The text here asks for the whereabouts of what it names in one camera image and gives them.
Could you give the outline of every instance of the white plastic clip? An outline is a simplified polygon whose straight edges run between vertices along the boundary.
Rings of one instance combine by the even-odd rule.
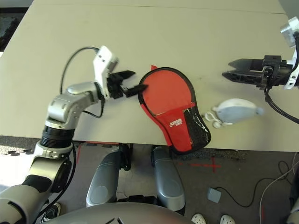
[[[297,51],[295,50],[293,59],[292,60],[288,60],[288,64],[293,64],[293,67],[294,67],[296,59],[297,59]],[[284,90],[290,90],[291,88],[294,87],[294,85],[295,85],[295,83],[297,81],[297,78],[298,78],[298,74],[299,74],[299,66],[296,68],[295,71],[293,71],[290,74],[289,80],[286,83],[286,85],[284,86]]]

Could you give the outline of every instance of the black cable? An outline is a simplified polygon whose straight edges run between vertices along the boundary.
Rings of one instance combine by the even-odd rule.
[[[284,172],[282,172],[282,170],[281,170],[281,168],[280,168],[280,164],[281,164],[282,162],[286,165],[287,170],[289,170],[289,166],[288,166],[288,164],[287,164],[285,161],[279,161],[279,162],[278,162],[278,169],[279,169],[279,171],[280,171],[281,174],[284,174]],[[292,185],[292,183],[287,179],[287,176],[288,176],[288,174],[287,174],[286,176],[282,177],[281,179],[279,179],[279,181],[286,180],[290,185]],[[255,196],[256,196],[256,189],[257,189],[257,186],[258,186],[258,184],[259,184],[261,181],[263,181],[263,180],[272,180],[272,181],[273,181],[273,180],[275,180],[275,178],[266,177],[266,178],[262,178],[262,179],[258,180],[258,181],[256,182],[255,186],[254,186],[253,196],[252,196],[252,199],[251,199],[251,201],[250,201],[250,203],[249,203],[248,205],[242,205],[242,204],[240,204],[239,202],[237,202],[237,201],[235,200],[235,198],[229,193],[229,191],[226,190],[226,189],[223,188],[223,187],[216,187],[216,188],[214,188],[214,189],[222,189],[222,190],[224,190],[224,191],[225,191],[225,192],[232,198],[232,200],[233,200],[236,204],[238,204],[239,206],[241,206],[241,207],[243,207],[243,208],[248,208],[248,207],[250,207],[250,206],[253,204],[254,199],[255,199]]]
[[[296,124],[299,124],[299,119],[298,119],[298,118],[296,118],[296,117],[294,117],[294,116],[288,114],[287,112],[285,112],[284,110],[282,110],[280,107],[278,107],[278,106],[273,102],[273,100],[271,99],[271,97],[270,97],[270,95],[269,95],[269,91],[270,91],[270,89],[271,89],[274,85],[279,84],[279,82],[280,82],[282,79],[284,79],[284,78],[290,76],[291,73],[294,72],[294,71],[298,68],[298,66],[299,66],[299,33],[296,32],[295,35],[294,35],[294,37],[295,37],[295,45],[296,45],[297,58],[296,58],[296,62],[295,62],[295,65],[294,65],[293,69],[291,70],[291,72],[290,72],[289,74],[287,74],[287,75],[285,75],[285,76],[283,76],[283,77],[277,79],[276,81],[273,81],[273,82],[270,84],[270,86],[269,86],[267,89],[264,90],[264,94],[265,94],[265,101],[269,104],[269,106],[270,106],[273,110],[275,110],[277,113],[279,113],[280,115],[284,116],[285,118],[288,118],[289,120],[295,122]]]
[[[65,65],[65,67],[64,67],[64,71],[63,71],[63,73],[62,73],[62,75],[61,75],[61,80],[60,80],[60,94],[62,94],[62,90],[63,90],[63,85],[64,85],[64,77],[65,77],[65,74],[66,74],[66,71],[67,71],[67,69],[68,69],[68,67],[69,67],[69,65],[70,65],[70,63],[71,63],[71,61],[74,59],[74,57],[79,53],[79,52],[81,52],[81,51],[83,51],[83,50],[88,50],[88,49],[92,49],[92,50],[95,50],[96,52],[98,52],[98,48],[95,48],[95,47],[83,47],[83,48],[80,48],[80,49],[78,49],[78,50],[76,50],[73,54],[72,54],[72,56],[69,58],[69,60],[67,61],[67,63],[66,63],[66,65]]]
[[[95,48],[95,47],[83,47],[83,48],[80,48],[78,49],[77,51],[75,51],[72,56],[69,58],[69,60],[67,61],[65,67],[64,67],[64,71],[62,72],[62,75],[61,75],[61,80],[60,80],[60,89],[59,89],[59,93],[62,94],[62,91],[63,91],[63,85],[64,85],[64,78],[65,78],[65,74],[66,74],[66,71],[71,63],[71,61],[74,59],[74,57],[81,51],[83,50],[88,50],[88,49],[92,49],[94,50],[96,53],[99,51],[98,48]],[[100,118],[102,115],[103,115],[103,111],[104,111],[104,105],[105,105],[105,100],[101,100],[101,114],[98,116],[98,115],[95,115],[89,111],[83,111],[83,113],[87,113],[95,118]]]
[[[75,149],[74,142],[72,142],[72,144],[73,144],[73,147],[72,147],[72,152],[73,152],[73,167],[72,167],[72,170],[71,170],[71,176],[70,176],[67,184],[65,185],[64,189],[60,192],[60,194],[50,204],[48,204],[46,208],[44,208],[43,210],[41,210],[38,213],[37,217],[40,217],[43,213],[45,213],[50,207],[52,207],[60,199],[60,197],[65,193],[65,191],[69,187],[69,185],[70,185],[70,183],[71,183],[71,181],[72,181],[72,179],[74,177],[75,170],[76,170],[77,155],[76,155],[76,149]]]

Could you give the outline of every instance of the white cable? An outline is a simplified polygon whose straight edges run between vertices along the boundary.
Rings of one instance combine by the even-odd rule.
[[[206,119],[207,121],[217,121],[217,122],[219,122],[219,123],[222,123],[222,121],[219,120],[219,119],[217,119],[211,112],[206,112],[206,113],[205,113],[205,119]]]
[[[295,175],[294,162],[295,162],[296,155],[297,155],[297,152],[295,152],[294,157],[293,157],[293,161],[292,161],[292,169],[293,169],[293,174],[294,175]]]
[[[263,200],[263,195],[265,194],[266,190],[267,190],[272,184],[274,184],[276,181],[278,181],[280,178],[282,178],[282,177],[284,177],[285,175],[287,175],[288,173],[290,173],[298,163],[299,163],[299,161],[296,162],[296,163],[293,165],[293,167],[292,167],[289,171],[287,171],[287,172],[285,172],[284,174],[282,174],[279,178],[273,180],[273,181],[272,181],[272,182],[265,188],[265,190],[263,190],[263,193],[262,193],[262,196],[261,196],[261,200],[260,200],[260,207],[259,207],[260,224],[262,224],[262,220],[261,220],[262,200]]]

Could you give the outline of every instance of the gray floor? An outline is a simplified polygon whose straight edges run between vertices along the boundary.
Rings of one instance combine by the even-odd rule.
[[[3,137],[0,138],[0,145],[7,145],[7,142],[9,141],[3,144]],[[28,144],[25,145],[23,142],[22,147],[33,147],[35,142],[36,140],[28,140]],[[2,146],[2,149],[7,150],[14,146],[14,143],[10,142],[9,145]],[[155,195],[156,187],[154,170],[150,165],[150,149],[151,146],[148,145],[135,145],[132,169],[128,172],[120,172],[117,192],[119,197],[138,194]],[[83,145],[74,179],[59,200],[63,205],[63,213],[85,207],[85,197],[94,171],[109,150],[102,146]],[[225,155],[239,153],[241,153],[241,160],[237,160],[233,156],[233,159],[230,159],[229,156],[215,157],[214,164],[218,165],[215,170],[211,167],[213,162],[207,155],[203,157],[204,159],[189,160],[188,157],[174,159],[185,188],[186,217],[191,218],[194,213],[199,212],[204,215],[208,224],[217,224],[221,215],[228,213],[236,220],[237,224],[258,223],[259,199],[263,189],[270,181],[265,180],[260,183],[257,187],[254,204],[249,208],[238,206],[225,192],[222,193],[219,203],[213,203],[207,200],[207,189],[208,187],[224,187],[241,204],[248,204],[252,198],[255,183],[263,177],[278,177],[280,175],[278,162],[284,160],[290,166],[293,153],[226,151]],[[290,210],[289,192],[290,184],[286,181],[279,181],[268,189],[263,200],[264,224],[279,223],[280,218],[288,214]]]

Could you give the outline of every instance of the table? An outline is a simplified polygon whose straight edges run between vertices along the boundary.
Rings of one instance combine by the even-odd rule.
[[[108,46],[120,59],[116,71],[133,70],[139,82],[151,65],[173,67],[192,82],[199,112],[229,98],[244,98],[266,114],[214,129],[207,147],[297,151],[298,126],[274,112],[253,85],[222,77],[239,58],[282,55],[290,59],[280,27],[287,22],[278,0],[35,0],[0,59],[0,134],[40,138],[48,103],[58,94],[63,67],[83,46]],[[93,52],[79,54],[65,86],[93,80]],[[298,90],[272,91],[273,100],[299,116]],[[99,113],[99,105],[89,108]],[[75,140],[165,145],[161,130],[137,96],[109,100],[104,115],[82,114]]]

